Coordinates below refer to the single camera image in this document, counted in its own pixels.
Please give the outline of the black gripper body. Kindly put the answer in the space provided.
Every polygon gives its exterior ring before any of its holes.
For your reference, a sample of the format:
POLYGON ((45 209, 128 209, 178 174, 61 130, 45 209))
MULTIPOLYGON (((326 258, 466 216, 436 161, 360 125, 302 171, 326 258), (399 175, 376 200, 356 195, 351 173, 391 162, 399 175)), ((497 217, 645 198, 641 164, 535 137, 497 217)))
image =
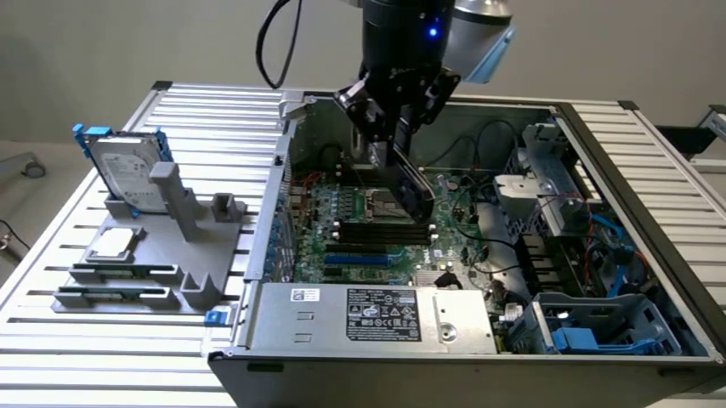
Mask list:
POLYGON ((359 79, 368 88, 455 86, 443 66, 455 3, 363 1, 363 59, 359 79))

